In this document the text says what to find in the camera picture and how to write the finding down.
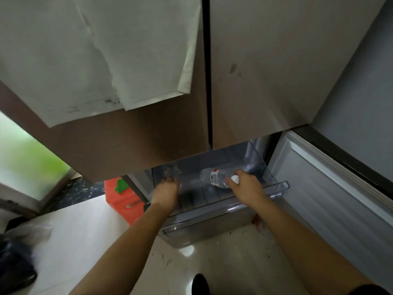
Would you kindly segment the plain brown fridge door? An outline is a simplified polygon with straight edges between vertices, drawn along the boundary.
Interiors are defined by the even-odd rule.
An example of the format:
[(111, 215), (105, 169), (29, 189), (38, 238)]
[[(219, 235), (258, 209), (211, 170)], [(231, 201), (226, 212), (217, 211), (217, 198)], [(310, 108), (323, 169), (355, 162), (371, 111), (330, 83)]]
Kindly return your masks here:
[(209, 0), (212, 146), (309, 124), (386, 0)]

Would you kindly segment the person's right hand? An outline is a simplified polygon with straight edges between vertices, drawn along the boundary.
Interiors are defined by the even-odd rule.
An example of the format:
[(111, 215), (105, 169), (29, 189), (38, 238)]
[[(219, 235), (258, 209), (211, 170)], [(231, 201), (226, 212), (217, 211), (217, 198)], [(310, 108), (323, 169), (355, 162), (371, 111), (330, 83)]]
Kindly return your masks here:
[(235, 170), (239, 184), (237, 190), (232, 190), (234, 195), (244, 205), (257, 211), (264, 204), (268, 204), (266, 193), (254, 175), (250, 175), (241, 169)]

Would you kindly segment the green plastic piece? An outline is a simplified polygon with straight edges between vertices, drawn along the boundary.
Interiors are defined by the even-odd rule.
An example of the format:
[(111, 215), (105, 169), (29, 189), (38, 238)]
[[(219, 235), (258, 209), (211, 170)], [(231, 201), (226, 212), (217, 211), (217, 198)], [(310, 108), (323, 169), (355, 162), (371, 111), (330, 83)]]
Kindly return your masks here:
[(124, 181), (123, 178), (117, 179), (116, 186), (114, 188), (114, 190), (117, 194), (121, 194), (122, 192), (124, 192), (128, 188), (129, 188), (129, 185)]

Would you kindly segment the clear plastic fridge drawer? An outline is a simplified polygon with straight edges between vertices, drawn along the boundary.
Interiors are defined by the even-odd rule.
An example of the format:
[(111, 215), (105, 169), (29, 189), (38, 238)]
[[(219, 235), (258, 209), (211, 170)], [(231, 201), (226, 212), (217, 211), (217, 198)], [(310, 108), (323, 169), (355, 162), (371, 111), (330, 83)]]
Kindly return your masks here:
[(178, 178), (181, 183), (178, 207), (162, 228), (196, 220), (206, 214), (219, 214), (232, 207), (246, 207), (229, 188), (203, 183), (200, 172), (206, 168), (242, 169), (258, 179), (268, 198), (280, 198), (289, 189), (289, 183), (274, 178), (256, 145), (257, 142), (253, 141), (242, 142), (153, 168), (155, 184), (166, 177)]

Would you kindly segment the brown fridge door with papers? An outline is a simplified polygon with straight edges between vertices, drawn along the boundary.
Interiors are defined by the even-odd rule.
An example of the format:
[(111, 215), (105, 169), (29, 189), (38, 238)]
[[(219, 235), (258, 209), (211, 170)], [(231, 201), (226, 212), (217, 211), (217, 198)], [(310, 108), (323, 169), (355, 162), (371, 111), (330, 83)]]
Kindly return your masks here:
[(190, 94), (48, 127), (0, 80), (0, 111), (91, 182), (206, 152), (201, 11)]

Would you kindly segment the open fridge door white liner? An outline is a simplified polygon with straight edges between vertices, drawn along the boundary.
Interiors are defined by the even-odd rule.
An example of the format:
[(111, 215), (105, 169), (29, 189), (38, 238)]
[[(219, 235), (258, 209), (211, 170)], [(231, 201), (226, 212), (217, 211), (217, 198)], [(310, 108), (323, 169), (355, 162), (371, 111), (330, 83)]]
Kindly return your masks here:
[(290, 186), (288, 213), (393, 295), (393, 200), (292, 130), (268, 168)]

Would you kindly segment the orange plastic stool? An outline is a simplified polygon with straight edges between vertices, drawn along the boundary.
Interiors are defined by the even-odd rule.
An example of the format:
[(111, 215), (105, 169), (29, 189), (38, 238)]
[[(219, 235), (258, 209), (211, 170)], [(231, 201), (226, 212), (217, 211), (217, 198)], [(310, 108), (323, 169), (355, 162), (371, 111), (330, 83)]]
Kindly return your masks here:
[(114, 188), (119, 178), (121, 177), (104, 181), (105, 199), (108, 205), (117, 212), (129, 226), (132, 226), (143, 215), (147, 204), (144, 204), (130, 187), (121, 194), (117, 194)]

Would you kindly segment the person's black shoe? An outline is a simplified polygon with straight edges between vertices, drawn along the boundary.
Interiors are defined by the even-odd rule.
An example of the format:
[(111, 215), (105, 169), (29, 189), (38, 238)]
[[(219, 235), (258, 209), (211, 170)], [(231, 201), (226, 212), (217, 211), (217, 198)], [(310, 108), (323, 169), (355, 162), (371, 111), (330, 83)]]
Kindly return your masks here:
[(208, 282), (201, 273), (196, 274), (193, 278), (191, 295), (211, 295)]

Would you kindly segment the black plastic bag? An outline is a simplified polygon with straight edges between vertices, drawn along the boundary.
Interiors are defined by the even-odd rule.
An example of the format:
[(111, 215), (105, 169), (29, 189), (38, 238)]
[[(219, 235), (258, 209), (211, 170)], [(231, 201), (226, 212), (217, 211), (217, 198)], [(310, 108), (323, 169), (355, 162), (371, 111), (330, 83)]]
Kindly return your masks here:
[(0, 234), (0, 295), (10, 295), (37, 279), (32, 250), (26, 244)]

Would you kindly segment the grey narrow fridge door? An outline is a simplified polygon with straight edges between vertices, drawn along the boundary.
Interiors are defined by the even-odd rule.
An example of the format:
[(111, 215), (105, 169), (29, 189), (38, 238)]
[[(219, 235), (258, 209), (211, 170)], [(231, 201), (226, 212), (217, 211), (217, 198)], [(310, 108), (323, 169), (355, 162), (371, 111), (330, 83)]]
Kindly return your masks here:
[(155, 181), (152, 168), (121, 177), (144, 204), (151, 202)]

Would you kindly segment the folded white paper sheet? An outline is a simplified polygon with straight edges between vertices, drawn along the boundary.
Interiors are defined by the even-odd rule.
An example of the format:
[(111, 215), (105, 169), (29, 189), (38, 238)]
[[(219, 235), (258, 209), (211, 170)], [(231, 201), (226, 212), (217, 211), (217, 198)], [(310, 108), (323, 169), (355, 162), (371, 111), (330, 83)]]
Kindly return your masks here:
[(190, 94), (201, 0), (73, 0), (125, 110)]

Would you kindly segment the grey lower fridge drawer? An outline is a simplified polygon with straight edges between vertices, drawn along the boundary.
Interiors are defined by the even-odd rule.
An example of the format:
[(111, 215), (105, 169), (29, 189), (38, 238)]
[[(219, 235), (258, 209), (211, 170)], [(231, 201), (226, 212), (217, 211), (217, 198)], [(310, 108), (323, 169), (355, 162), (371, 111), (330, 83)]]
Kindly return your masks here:
[(216, 235), (250, 224), (256, 213), (248, 207), (232, 207), (229, 211), (204, 215), (196, 220), (162, 228), (158, 237), (173, 248), (184, 248)]

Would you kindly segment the clear plastic water bottle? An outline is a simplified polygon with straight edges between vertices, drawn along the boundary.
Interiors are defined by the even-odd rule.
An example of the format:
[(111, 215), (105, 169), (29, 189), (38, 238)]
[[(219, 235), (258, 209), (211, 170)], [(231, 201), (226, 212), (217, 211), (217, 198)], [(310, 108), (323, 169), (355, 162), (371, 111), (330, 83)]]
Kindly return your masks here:
[(235, 175), (232, 170), (206, 168), (200, 172), (200, 179), (203, 183), (223, 189), (229, 188), (226, 181), (227, 177), (234, 183), (239, 184), (238, 175)]

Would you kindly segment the person's left forearm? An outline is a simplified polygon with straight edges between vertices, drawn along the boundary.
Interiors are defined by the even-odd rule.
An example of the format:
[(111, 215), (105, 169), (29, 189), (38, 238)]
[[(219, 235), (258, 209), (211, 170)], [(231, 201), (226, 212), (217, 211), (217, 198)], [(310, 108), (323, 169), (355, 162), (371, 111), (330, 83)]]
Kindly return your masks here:
[(176, 202), (151, 203), (147, 211), (103, 254), (69, 295), (130, 295), (155, 238)]

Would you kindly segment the large white paper sheet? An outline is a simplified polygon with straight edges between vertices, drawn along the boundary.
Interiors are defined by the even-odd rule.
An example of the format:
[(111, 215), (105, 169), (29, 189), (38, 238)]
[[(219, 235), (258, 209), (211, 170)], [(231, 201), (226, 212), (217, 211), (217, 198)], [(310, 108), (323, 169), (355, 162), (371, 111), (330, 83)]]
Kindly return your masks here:
[(74, 0), (0, 0), (0, 80), (48, 127), (124, 109)]

